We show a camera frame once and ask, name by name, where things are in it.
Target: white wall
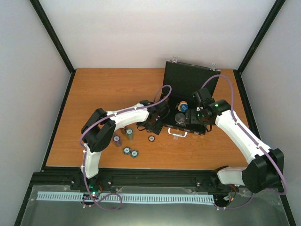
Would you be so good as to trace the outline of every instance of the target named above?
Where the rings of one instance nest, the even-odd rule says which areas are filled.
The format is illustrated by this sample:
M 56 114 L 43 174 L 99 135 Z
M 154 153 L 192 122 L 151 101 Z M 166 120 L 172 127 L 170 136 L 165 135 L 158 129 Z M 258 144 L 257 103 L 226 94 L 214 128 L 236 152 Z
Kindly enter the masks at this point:
M 301 2 L 286 1 L 243 72 L 264 142 L 285 154 L 287 195 L 301 225 Z
M 0 225 L 39 171 L 70 74 L 26 0 L 0 1 Z
M 74 67 L 238 68 L 275 0 L 41 0 Z

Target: cable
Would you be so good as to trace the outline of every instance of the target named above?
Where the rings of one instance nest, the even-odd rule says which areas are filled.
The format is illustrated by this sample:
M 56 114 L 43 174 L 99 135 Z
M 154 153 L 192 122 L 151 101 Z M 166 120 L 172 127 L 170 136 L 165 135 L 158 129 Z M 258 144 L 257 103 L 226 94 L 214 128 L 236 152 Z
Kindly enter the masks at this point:
M 226 208 L 226 207 L 225 207 L 225 208 L 224 208 L 224 207 L 219 207 L 219 206 L 217 206 L 215 203 L 214 203 L 214 206 L 217 208 L 217 210 L 218 210 L 219 208 L 222 208 L 222 209 L 224 209 L 224 210 L 237 210 L 237 209 L 240 209 L 240 208 L 242 208 L 242 207 L 244 207 L 244 206 L 250 204 L 250 203 L 252 202 L 253 198 L 254 198 L 254 193 L 252 193 L 251 198 L 250 198 L 245 204 L 242 204 L 242 205 L 237 206 L 237 207 L 231 207 L 231 208 Z
M 234 119 L 234 121 L 235 122 L 237 122 L 237 118 L 235 117 L 235 115 L 234 115 L 234 91 L 233 91 L 233 85 L 232 85 L 232 83 L 231 83 L 231 81 L 226 77 L 226 76 L 224 76 L 224 75 L 221 75 L 221 74 L 217 74 L 217 75 L 214 75 L 214 76 L 212 76 L 212 77 L 210 77 L 203 85 L 202 85 L 202 87 L 201 87 L 201 89 L 211 80 L 211 79 L 214 79 L 214 78 L 216 78 L 216 77 L 222 77 L 222 78 L 224 78 L 224 79 L 226 79 L 227 80 L 227 82 L 229 83 L 229 85 L 230 85 L 230 89 L 231 89 L 231 115 L 232 115 L 232 117 L 233 117 L 233 119 Z M 258 146 L 258 142 L 252 137 L 252 135 L 251 134 L 249 134 L 246 130 L 245 130 L 245 128 L 239 123 L 239 122 L 237 122 L 237 125 L 241 128 L 241 130 L 254 142 L 254 144 L 256 145 L 256 146 Z M 274 191 L 274 190 L 272 190 L 272 189 L 269 189 L 269 188 L 267 188 L 266 190 L 268 190 L 268 191 L 271 191 L 271 192 L 273 192 L 273 193 L 276 193 L 276 194 L 278 194 L 278 195 L 285 195 L 285 194 L 287 194 L 287 191 L 288 191 L 288 188 L 287 188 L 287 183 L 286 183 L 286 180 L 285 180 L 285 178 L 284 178 L 284 176 L 283 176 L 283 174 L 282 174 L 282 172 L 281 172 L 281 170 L 279 169 L 279 167 L 277 166 L 277 164 L 274 162 L 274 160 L 272 159 L 272 157 L 268 154 L 268 152 L 267 151 L 265 151 L 264 149 L 263 149 L 263 147 L 261 147 L 261 146 L 259 146 L 259 149 L 267 156 L 267 158 L 269 159 L 269 161 L 272 163 L 272 165 L 274 166 L 274 168 L 275 168 L 275 170 L 277 171 L 277 173 L 278 173 L 278 175 L 280 176 L 280 178 L 281 178 L 281 181 L 282 181 L 282 184 L 283 184 L 283 187 L 284 187 L 284 191 L 283 192 L 276 192 L 276 191 Z
M 168 94 L 167 94 L 163 99 L 159 100 L 158 102 L 156 102 L 156 103 L 154 103 L 154 104 L 151 104 L 151 105 L 148 105 L 148 106 L 142 106 L 142 107 L 137 107 L 137 108 L 134 108 L 134 107 L 133 107 L 133 108 L 123 109 L 123 110 L 121 110 L 121 111 L 119 111 L 119 112 L 115 112 L 116 115 L 122 114 L 122 113 L 124 113 L 124 112 L 129 112 L 129 111 L 135 111 L 135 110 L 146 109 L 146 108 L 153 107 L 153 106 L 156 106 L 156 105 L 162 103 L 163 101 L 165 101 L 165 100 L 169 97 L 169 95 L 170 95 L 170 93 L 171 93 L 171 86 L 170 86 L 170 85 L 164 85 L 164 86 L 162 86 L 162 87 L 159 89 L 159 91 L 162 90 L 164 87 L 169 87 L 169 92 L 168 92 Z M 94 197 L 92 196 L 92 194 L 91 194 L 91 192 L 90 192 L 90 190 L 89 190 L 89 186 L 88 186 L 88 183 L 87 183 L 87 175 L 86 175 L 87 149 L 86 149 L 86 147 L 82 144 L 82 139 L 83 139 L 83 137 L 84 137 L 84 136 L 85 136 L 85 135 L 93 128 L 93 127 L 97 126 L 99 123 L 101 123 L 101 122 L 103 122 L 104 120 L 107 120 L 107 119 L 109 119 L 110 117 L 113 117 L 113 116 L 115 116 L 115 114 L 110 114 L 110 115 L 108 115 L 108 116 L 106 116 L 106 117 L 104 117 L 104 118 L 102 118 L 102 119 L 96 121 L 96 122 L 93 123 L 90 127 L 88 127 L 88 128 L 82 133 L 82 135 L 81 135 L 80 138 L 79 138 L 79 144 L 84 148 L 84 157 L 83 157 L 83 163 L 82 163 L 82 169 L 83 169 L 83 175 L 84 175 L 84 182 L 85 182 L 85 186 L 86 186 L 87 192 L 88 192 L 88 194 L 89 194 L 91 200 L 94 202 L 94 204 L 93 204 L 93 205 L 90 205 L 90 206 L 97 205 L 99 208 L 101 208 L 101 209 L 103 209 L 103 210 L 106 210 L 106 211 L 114 211 L 114 210 L 119 209 L 120 206 L 122 205 L 122 197 L 121 197 L 119 194 L 117 194 L 117 193 L 111 193 L 111 194 L 108 194 L 108 195 L 104 196 L 102 199 L 100 199 L 100 200 L 98 200 L 98 201 L 96 201 L 96 200 L 94 199 Z M 110 195 L 116 195 L 116 196 L 118 196 L 118 197 L 120 198 L 120 204 L 119 204 L 119 206 L 116 207 L 116 208 L 114 208 L 114 209 L 107 209 L 107 208 L 102 207 L 102 206 L 99 204 L 99 202 L 101 202 L 103 199 L 105 199 L 106 197 L 108 197 L 108 196 L 110 196 Z

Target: gray floor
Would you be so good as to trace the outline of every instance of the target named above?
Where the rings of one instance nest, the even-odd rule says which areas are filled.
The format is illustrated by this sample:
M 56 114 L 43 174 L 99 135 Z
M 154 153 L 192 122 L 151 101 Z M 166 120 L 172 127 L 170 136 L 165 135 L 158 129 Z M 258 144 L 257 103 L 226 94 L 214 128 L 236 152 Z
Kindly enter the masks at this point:
M 219 210 L 197 204 L 124 204 L 114 212 L 98 207 L 82 208 L 77 202 L 36 201 L 38 191 L 68 191 L 66 186 L 37 186 L 33 189 L 22 221 L 23 226 L 219 226 L 219 225 L 289 225 L 278 195 L 269 192 L 256 194 L 252 203 L 239 210 Z M 245 203 L 249 193 L 237 194 L 234 207 Z M 116 204 L 104 203 L 105 207 Z

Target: wooden table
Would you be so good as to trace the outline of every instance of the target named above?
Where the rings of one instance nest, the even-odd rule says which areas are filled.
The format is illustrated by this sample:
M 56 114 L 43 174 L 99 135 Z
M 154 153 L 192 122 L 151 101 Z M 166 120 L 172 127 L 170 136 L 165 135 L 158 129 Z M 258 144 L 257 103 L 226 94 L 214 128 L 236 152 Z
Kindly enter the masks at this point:
M 240 99 L 235 77 L 231 69 L 222 69 L 234 86 L 234 110 L 247 125 L 246 114 Z M 83 152 L 79 146 L 80 130 L 97 108 L 105 111 L 133 106 L 141 100 L 152 100 L 162 86 L 164 69 L 138 68 L 79 68 L 47 160 L 47 166 L 75 166 L 82 163 Z M 230 87 L 220 78 L 214 91 L 215 100 L 225 99 L 230 103 Z M 220 166 L 246 166 L 239 149 L 219 128 L 204 136 L 189 133 L 186 138 L 174 139 L 164 127 L 154 142 L 148 141 L 150 133 L 138 131 L 128 141 L 120 131 L 122 147 L 129 146 L 139 151 L 133 159 L 124 155 L 122 147 L 111 143 L 102 153 L 99 166 L 111 168 L 153 169 L 199 169 L 210 170 Z

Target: purple cable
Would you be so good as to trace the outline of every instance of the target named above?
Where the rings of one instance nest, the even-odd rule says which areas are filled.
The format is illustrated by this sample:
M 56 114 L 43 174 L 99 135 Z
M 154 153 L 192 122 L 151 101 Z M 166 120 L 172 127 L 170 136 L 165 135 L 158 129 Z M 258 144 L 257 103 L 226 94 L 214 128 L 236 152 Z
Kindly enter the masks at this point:
M 225 210 L 237 210 L 237 209 L 240 209 L 240 208 L 242 208 L 242 207 L 244 207 L 244 206 L 250 204 L 250 203 L 252 202 L 253 198 L 254 198 L 254 193 L 252 193 L 251 198 L 250 198 L 245 204 L 242 204 L 242 205 L 237 206 L 237 207 L 231 207 L 231 208 L 227 208 L 227 207 L 226 207 Z M 219 207 L 219 206 L 217 206 L 216 204 L 214 204 L 214 206 L 215 206 L 216 208 L 221 208 L 221 209 L 223 209 L 223 207 Z
M 159 89 L 159 91 L 162 90 L 164 87 L 169 87 L 169 92 L 168 92 L 168 94 L 167 94 L 162 100 L 159 100 L 158 102 L 156 102 L 156 103 L 154 103 L 154 104 L 151 104 L 151 105 L 148 105 L 148 106 L 138 107 L 138 108 L 136 108 L 136 109 L 135 109 L 134 107 L 133 107 L 133 108 L 124 109 L 124 110 L 121 110 L 121 111 L 117 112 L 116 115 L 119 115 L 119 114 L 124 113 L 124 112 L 129 112 L 129 111 L 134 111 L 134 110 L 146 109 L 146 108 L 153 107 L 153 106 L 156 106 L 156 105 L 162 103 L 163 101 L 165 101 L 165 100 L 169 97 L 169 95 L 170 95 L 170 93 L 171 93 L 171 86 L 170 86 L 170 85 L 164 85 L 164 86 L 162 86 L 162 87 Z M 115 114 L 110 114 L 110 115 L 108 115 L 108 116 L 106 116 L 106 117 L 104 117 L 104 118 L 98 120 L 97 122 L 93 123 L 88 129 L 86 129 L 86 130 L 83 132 L 83 134 L 82 134 L 82 135 L 80 136 L 80 138 L 79 138 L 79 144 L 84 148 L 84 157 L 83 157 L 83 163 L 82 163 L 82 167 L 83 167 L 83 175 L 84 175 L 84 182 L 85 182 L 85 186 L 86 186 L 87 192 L 88 192 L 88 194 L 89 194 L 91 200 L 94 202 L 94 204 L 91 205 L 91 206 L 97 205 L 98 207 L 100 207 L 101 209 L 106 210 L 106 211 L 114 211 L 114 210 L 119 209 L 119 208 L 121 207 L 121 205 L 122 205 L 122 197 L 120 196 L 120 194 L 117 194 L 117 193 L 111 193 L 111 194 L 105 195 L 103 198 L 101 198 L 101 199 L 98 200 L 98 201 L 96 201 L 96 200 L 94 199 L 94 197 L 93 197 L 92 194 L 90 193 L 89 186 L 88 186 L 88 183 L 87 183 L 87 177 L 86 177 L 86 157 L 87 157 L 87 149 L 86 149 L 86 147 L 82 144 L 82 139 L 83 139 L 83 137 L 84 137 L 84 136 L 85 136 L 85 135 L 86 135 L 86 134 L 94 127 L 94 126 L 97 126 L 97 125 L 98 125 L 99 123 L 101 123 L 102 121 L 104 121 L 104 120 L 106 120 L 106 119 L 108 119 L 108 118 L 110 118 L 110 117 L 113 117 L 113 116 L 115 116 Z M 120 198 L 120 204 L 119 204 L 119 206 L 116 207 L 116 208 L 114 208 L 114 209 L 107 209 L 107 208 L 102 207 L 102 206 L 99 204 L 99 202 L 101 202 L 102 200 L 104 200 L 106 197 L 108 197 L 108 196 L 110 196 L 110 195 L 116 195 L 116 196 L 118 196 L 118 197 Z
M 234 110 L 233 110 L 233 109 L 234 109 L 234 91 L 233 91 L 233 86 L 232 86 L 231 81 L 230 81 L 226 76 L 221 75 L 221 74 L 214 75 L 214 76 L 210 77 L 210 78 L 202 85 L 202 88 L 203 88 L 203 87 L 204 87 L 211 79 L 216 78 L 216 77 L 222 77 L 222 78 L 226 79 L 227 82 L 228 82 L 229 85 L 230 85 L 230 88 L 231 88 L 231 115 L 232 115 L 234 121 L 237 122 L 237 118 L 235 117 L 235 115 L 234 115 Z M 238 126 L 241 128 L 241 130 L 242 130 L 242 131 L 243 131 L 243 132 L 244 132 L 244 133 L 245 133 L 245 134 L 246 134 L 246 135 L 254 142 L 254 144 L 255 144 L 256 146 L 258 146 L 259 143 L 251 136 L 251 134 L 249 134 L 249 133 L 245 130 L 245 128 L 243 128 L 243 126 L 242 126 L 240 123 L 237 123 L 237 125 L 238 125 Z M 274 191 L 274 190 L 272 190 L 272 189 L 269 189 L 269 188 L 267 188 L 266 190 L 271 191 L 271 192 L 274 192 L 274 193 L 276 193 L 276 194 L 278 194 L 278 195 L 285 195 L 285 194 L 287 194 L 287 191 L 288 191 L 287 183 L 286 183 L 286 180 L 285 180 L 285 178 L 284 178 L 284 176 L 283 176 L 281 170 L 279 169 L 279 167 L 277 166 L 277 164 L 274 162 L 274 160 L 272 159 L 272 157 L 268 154 L 268 152 L 265 151 L 265 150 L 263 149 L 263 147 L 259 146 L 258 148 L 259 148 L 259 149 L 267 156 L 267 158 L 269 159 L 269 161 L 272 163 L 272 165 L 274 166 L 274 168 L 275 168 L 275 170 L 277 171 L 278 175 L 280 176 L 280 178 L 281 178 L 281 180 L 282 180 L 283 187 L 284 187 L 284 191 L 283 191 L 283 192 L 276 192 L 276 191 Z

